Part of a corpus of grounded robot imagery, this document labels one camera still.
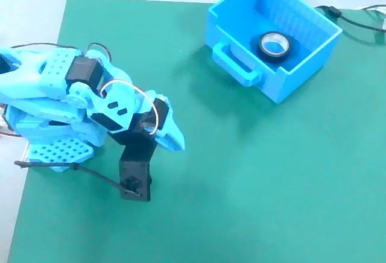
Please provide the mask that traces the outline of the blue gripper body with servo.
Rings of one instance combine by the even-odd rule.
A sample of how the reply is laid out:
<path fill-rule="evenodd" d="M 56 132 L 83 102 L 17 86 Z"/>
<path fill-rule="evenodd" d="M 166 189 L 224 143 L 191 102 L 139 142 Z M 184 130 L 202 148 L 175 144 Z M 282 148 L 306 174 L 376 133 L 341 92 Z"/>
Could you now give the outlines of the blue gripper body with servo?
<path fill-rule="evenodd" d="M 89 118 L 108 132 L 119 133 L 138 119 L 140 127 L 153 134 L 163 129 L 172 108 L 167 97 L 154 90 L 143 91 L 132 83 L 115 79 L 102 87 L 101 96 L 91 96 Z"/>

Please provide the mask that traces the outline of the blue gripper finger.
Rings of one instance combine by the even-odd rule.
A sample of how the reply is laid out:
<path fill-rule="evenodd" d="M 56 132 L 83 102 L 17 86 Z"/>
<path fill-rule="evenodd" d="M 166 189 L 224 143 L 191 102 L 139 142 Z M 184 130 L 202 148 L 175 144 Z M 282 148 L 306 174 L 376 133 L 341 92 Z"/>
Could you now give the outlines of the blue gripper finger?
<path fill-rule="evenodd" d="M 165 135 L 170 135 L 173 138 L 177 139 L 179 142 L 184 142 L 185 149 L 185 138 L 180 129 L 178 128 L 177 124 L 174 122 L 172 115 L 168 115 L 163 126 L 163 130 L 165 131 Z"/>
<path fill-rule="evenodd" d="M 171 151 L 182 151 L 184 150 L 184 142 L 179 142 L 177 139 L 170 135 L 164 137 L 157 137 L 156 142 L 163 148 Z"/>

